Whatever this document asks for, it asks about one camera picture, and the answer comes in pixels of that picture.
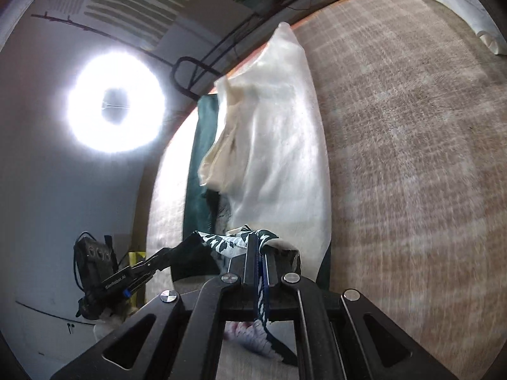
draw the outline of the triangular cutout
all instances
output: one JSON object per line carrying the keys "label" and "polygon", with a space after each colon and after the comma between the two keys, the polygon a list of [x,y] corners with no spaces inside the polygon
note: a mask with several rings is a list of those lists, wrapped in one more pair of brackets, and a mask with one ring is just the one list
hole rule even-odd
{"label": "triangular cutout", "polygon": [[371,314],[365,314],[363,318],[384,367],[392,367],[410,357],[410,351],[396,340]]}
{"label": "triangular cutout", "polygon": [[104,357],[125,369],[132,368],[156,319],[154,314],[148,314],[106,349]]}

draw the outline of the silver bolt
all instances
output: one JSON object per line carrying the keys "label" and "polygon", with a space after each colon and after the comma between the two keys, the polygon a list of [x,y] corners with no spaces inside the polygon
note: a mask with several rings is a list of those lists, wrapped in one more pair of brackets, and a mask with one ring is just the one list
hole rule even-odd
{"label": "silver bolt", "polygon": [[286,275],[283,276],[283,279],[287,283],[295,284],[301,279],[301,277],[299,277],[299,274],[297,273],[287,273]]}
{"label": "silver bolt", "polygon": [[238,281],[238,276],[232,273],[225,273],[222,276],[222,281],[227,284],[236,283]]}
{"label": "silver bolt", "polygon": [[343,293],[343,296],[349,301],[356,301],[359,300],[361,294],[359,294],[357,290],[348,289],[345,291],[345,293]]}
{"label": "silver bolt", "polygon": [[178,292],[175,290],[164,290],[160,293],[160,299],[164,303],[171,303],[178,298]]}

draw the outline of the folded white cloth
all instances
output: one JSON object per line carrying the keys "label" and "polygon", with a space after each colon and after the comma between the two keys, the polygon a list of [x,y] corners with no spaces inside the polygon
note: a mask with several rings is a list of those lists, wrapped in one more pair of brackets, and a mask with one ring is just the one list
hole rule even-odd
{"label": "folded white cloth", "polygon": [[453,10],[494,54],[507,54],[507,42],[479,0],[435,0]]}
{"label": "folded white cloth", "polygon": [[227,195],[229,228],[277,234],[315,280],[331,240],[328,153],[306,55],[289,25],[215,86],[225,124],[201,162],[201,184]]}

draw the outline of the green cloth on floor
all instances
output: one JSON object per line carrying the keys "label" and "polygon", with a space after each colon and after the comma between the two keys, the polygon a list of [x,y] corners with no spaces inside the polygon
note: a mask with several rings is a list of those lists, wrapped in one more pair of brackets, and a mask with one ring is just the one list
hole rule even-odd
{"label": "green cloth on floor", "polygon": [[[183,239],[194,231],[215,232],[216,214],[220,195],[199,184],[197,171],[202,159],[215,142],[219,103],[216,95],[203,96],[197,102],[199,119],[190,158],[187,195],[183,214]],[[205,256],[199,260],[177,264],[171,268],[173,281],[189,276],[219,274],[215,259]]]}

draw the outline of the glowing white light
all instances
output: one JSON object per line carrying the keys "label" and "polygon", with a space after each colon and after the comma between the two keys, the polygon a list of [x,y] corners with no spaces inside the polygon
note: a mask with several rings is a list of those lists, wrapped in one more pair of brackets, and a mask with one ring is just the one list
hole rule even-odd
{"label": "glowing white light", "polygon": [[[107,90],[123,89],[127,115],[120,124],[102,116]],[[89,62],[69,95],[68,118],[84,144],[106,152],[127,151],[153,140],[164,117],[165,98],[157,78],[143,63],[125,53],[101,55]]]}

